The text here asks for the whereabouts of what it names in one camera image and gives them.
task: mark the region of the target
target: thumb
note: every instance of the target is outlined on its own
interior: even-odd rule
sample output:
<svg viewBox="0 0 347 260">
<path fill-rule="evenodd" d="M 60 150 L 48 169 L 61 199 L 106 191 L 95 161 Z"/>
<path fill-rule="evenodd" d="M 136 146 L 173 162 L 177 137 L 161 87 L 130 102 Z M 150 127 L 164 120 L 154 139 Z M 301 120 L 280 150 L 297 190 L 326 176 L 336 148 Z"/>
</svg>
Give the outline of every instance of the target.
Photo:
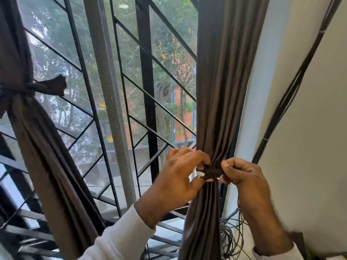
<svg viewBox="0 0 347 260">
<path fill-rule="evenodd" d="M 205 182 L 206 181 L 202 177 L 198 178 L 198 176 L 195 176 L 194 179 L 192 179 L 189 184 L 191 191 L 195 193 L 194 196 L 201 189 L 202 185 L 204 185 Z"/>
<path fill-rule="evenodd" d="M 230 181 L 235 185 L 243 182 L 247 176 L 247 172 L 235 169 L 227 161 L 222 161 L 221 166 L 225 175 L 227 175 Z"/>
</svg>

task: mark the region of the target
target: curtain fold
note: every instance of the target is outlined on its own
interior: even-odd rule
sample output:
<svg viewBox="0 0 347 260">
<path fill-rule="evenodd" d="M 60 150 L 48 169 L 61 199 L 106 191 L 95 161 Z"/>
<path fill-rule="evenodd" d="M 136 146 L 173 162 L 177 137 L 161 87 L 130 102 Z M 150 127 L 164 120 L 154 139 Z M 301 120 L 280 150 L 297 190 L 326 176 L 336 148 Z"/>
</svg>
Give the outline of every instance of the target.
<svg viewBox="0 0 347 260">
<path fill-rule="evenodd" d="M 217 178 L 236 131 L 269 0 L 199 0 L 197 149 L 210 155 L 205 178 Z M 218 183 L 190 203 L 180 260 L 220 259 Z"/>
<path fill-rule="evenodd" d="M 16 0 L 0 2 L 0 117 L 7 111 L 24 163 L 64 259 L 77 259 L 104 230 L 78 168 L 35 92 L 63 96 L 61 75 L 35 83 Z"/>
</svg>

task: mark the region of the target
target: fingernail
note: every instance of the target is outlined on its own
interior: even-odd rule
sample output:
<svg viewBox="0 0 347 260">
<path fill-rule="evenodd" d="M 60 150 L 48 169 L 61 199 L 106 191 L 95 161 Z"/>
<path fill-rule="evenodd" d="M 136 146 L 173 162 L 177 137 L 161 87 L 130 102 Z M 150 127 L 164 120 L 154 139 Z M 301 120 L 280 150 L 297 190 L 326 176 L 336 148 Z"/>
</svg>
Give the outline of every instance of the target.
<svg viewBox="0 0 347 260">
<path fill-rule="evenodd" d="M 229 163 L 227 161 L 222 161 L 221 165 L 223 167 L 228 167 L 229 166 Z"/>
</svg>

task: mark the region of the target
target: white long-sleeve shirt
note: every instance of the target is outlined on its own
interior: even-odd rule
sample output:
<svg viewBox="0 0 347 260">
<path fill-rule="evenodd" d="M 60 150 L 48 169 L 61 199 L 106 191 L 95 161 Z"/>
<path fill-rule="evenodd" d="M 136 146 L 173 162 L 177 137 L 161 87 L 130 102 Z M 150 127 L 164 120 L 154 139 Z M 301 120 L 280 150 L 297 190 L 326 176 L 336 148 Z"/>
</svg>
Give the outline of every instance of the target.
<svg viewBox="0 0 347 260">
<path fill-rule="evenodd" d="M 137 214 L 134 206 L 116 222 L 107 227 L 94 245 L 79 260 L 137 260 L 155 230 L 149 228 Z M 287 253 L 264 257 L 253 252 L 257 260 L 301 260 L 296 245 Z"/>
</svg>

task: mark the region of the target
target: gray pole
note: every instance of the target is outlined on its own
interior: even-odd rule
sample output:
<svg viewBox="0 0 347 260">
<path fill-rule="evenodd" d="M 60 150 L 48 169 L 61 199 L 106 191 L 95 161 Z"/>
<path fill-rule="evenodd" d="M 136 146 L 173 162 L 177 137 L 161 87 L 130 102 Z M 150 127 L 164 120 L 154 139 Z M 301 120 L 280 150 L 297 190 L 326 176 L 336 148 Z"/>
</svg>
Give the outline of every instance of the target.
<svg viewBox="0 0 347 260">
<path fill-rule="evenodd" d="M 129 150 L 124 129 L 122 108 L 115 78 L 110 35 L 103 0 L 83 0 L 90 36 L 98 66 L 102 93 L 110 121 L 113 144 L 117 155 L 125 200 L 129 208 L 136 201 L 135 187 L 129 160 Z"/>
</svg>

